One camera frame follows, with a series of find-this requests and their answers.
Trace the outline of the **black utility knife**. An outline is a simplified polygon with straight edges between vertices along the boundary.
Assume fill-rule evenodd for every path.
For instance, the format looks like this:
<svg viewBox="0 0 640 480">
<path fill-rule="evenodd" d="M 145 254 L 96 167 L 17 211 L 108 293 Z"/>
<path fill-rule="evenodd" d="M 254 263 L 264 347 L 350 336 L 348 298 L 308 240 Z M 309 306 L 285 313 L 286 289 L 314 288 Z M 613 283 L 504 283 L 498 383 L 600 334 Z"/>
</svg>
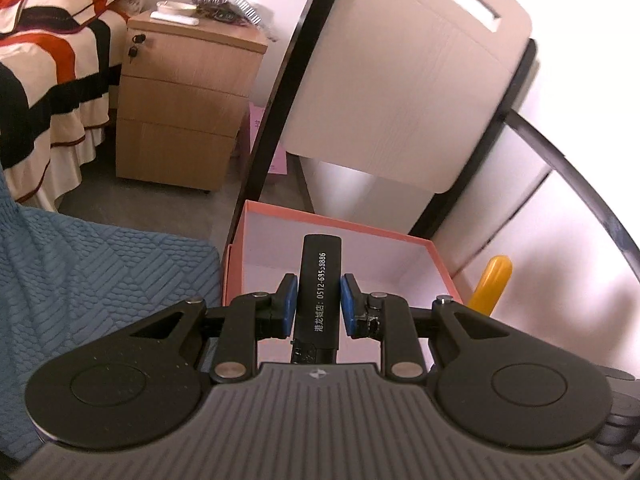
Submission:
<svg viewBox="0 0 640 480">
<path fill-rule="evenodd" d="M 342 240 L 304 237 L 294 321 L 293 364 L 334 364 L 340 341 Z"/>
</svg>

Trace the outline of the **yellow handled screwdriver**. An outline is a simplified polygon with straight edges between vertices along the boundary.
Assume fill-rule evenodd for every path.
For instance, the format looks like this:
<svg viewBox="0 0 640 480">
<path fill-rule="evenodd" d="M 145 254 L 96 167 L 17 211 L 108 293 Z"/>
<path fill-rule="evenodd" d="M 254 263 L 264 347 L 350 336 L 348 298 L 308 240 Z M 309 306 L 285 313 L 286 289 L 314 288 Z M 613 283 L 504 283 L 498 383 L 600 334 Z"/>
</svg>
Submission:
<svg viewBox="0 0 640 480">
<path fill-rule="evenodd" d="M 466 306 L 475 312 L 491 316 L 510 281 L 512 272 L 513 264 L 509 257 L 492 257 Z"/>
</svg>

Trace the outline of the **pink paper bag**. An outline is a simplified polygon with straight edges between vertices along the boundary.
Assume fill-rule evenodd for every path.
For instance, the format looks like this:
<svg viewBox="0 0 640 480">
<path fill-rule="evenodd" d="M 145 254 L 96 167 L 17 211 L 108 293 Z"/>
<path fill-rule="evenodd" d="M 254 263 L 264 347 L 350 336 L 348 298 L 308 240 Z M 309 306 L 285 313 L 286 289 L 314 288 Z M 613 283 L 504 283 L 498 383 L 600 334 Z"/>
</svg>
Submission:
<svg viewBox="0 0 640 480">
<path fill-rule="evenodd" d="M 256 162 L 265 162 L 265 154 L 270 153 L 268 177 L 284 177 L 288 174 L 288 158 L 280 142 L 274 142 L 274 134 L 262 126 L 265 107 L 248 102 L 238 133 L 238 155 L 242 171 L 250 164 L 255 151 L 256 141 L 259 150 L 255 155 Z"/>
</svg>

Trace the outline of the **blue textured sofa cover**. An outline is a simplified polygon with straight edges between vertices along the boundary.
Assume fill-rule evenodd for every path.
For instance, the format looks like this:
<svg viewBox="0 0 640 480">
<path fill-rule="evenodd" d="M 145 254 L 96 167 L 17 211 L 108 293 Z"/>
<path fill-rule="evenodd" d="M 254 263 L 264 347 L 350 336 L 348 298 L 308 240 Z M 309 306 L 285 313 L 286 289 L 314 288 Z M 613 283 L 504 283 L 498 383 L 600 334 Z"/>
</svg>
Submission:
<svg viewBox="0 0 640 480">
<path fill-rule="evenodd" d="M 24 391 L 43 363 L 181 300 L 221 302 L 204 240 L 88 222 L 18 204 L 1 189 L 1 453 L 41 442 Z"/>
</svg>

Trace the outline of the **beige chair backrest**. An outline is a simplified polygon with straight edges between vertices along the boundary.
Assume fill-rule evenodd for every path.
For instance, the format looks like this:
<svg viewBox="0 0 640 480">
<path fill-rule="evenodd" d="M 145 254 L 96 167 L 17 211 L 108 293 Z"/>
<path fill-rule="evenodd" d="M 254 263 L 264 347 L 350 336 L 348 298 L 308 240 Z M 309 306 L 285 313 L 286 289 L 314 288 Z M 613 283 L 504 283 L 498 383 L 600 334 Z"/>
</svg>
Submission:
<svg viewBox="0 0 640 480">
<path fill-rule="evenodd" d="M 281 141 L 295 155 L 449 190 L 518 68 L 532 31 L 515 0 L 335 0 Z"/>
</svg>

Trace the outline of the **wooden drawer cabinet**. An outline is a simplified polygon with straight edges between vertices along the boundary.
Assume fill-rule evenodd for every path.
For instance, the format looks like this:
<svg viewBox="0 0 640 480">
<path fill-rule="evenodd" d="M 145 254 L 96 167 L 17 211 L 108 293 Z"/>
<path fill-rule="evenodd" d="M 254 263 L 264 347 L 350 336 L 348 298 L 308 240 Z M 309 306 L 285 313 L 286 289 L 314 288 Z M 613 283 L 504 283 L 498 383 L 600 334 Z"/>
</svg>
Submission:
<svg viewBox="0 0 640 480">
<path fill-rule="evenodd" d="M 130 61 L 135 34 L 146 39 Z M 117 97 L 117 177 L 218 190 L 267 48 L 252 25 L 202 18 L 186 26 L 149 12 L 130 18 Z"/>
</svg>

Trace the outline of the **black keys in lock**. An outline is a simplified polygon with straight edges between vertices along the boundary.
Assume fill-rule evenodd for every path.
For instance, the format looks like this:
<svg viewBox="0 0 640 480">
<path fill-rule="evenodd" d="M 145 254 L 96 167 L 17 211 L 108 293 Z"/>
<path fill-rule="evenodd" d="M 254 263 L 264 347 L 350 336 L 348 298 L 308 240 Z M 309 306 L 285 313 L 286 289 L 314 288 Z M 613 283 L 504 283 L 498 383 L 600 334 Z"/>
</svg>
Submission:
<svg viewBox="0 0 640 480">
<path fill-rule="evenodd" d="M 139 49 L 142 44 L 144 44 L 146 39 L 145 34 L 135 34 L 131 37 L 131 46 L 128 49 L 127 55 L 130 61 L 136 58 L 139 54 Z"/>
</svg>

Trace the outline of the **clutter on cabinet top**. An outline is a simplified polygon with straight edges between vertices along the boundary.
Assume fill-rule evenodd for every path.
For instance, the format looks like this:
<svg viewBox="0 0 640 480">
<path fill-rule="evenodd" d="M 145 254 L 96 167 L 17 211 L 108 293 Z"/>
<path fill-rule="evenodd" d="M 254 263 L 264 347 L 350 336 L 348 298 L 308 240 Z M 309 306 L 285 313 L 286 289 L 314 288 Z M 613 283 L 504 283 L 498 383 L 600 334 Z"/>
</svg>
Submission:
<svg viewBox="0 0 640 480">
<path fill-rule="evenodd" d="M 186 26 L 200 24 L 200 18 L 232 25 L 251 24 L 270 41 L 279 40 L 256 6 L 248 0 L 191 0 L 190 3 L 159 1 L 151 12 L 151 18 Z"/>
</svg>

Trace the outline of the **striped bed cover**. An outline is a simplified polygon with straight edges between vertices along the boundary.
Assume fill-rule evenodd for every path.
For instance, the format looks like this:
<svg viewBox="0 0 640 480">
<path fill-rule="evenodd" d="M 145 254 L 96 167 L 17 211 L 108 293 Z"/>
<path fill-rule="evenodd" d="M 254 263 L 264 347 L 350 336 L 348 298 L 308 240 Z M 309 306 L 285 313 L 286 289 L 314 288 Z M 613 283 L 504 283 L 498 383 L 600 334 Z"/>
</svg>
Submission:
<svg viewBox="0 0 640 480">
<path fill-rule="evenodd" d="M 1 168 L 11 196 L 56 210 L 113 121 L 129 0 L 1 0 Z"/>
</svg>

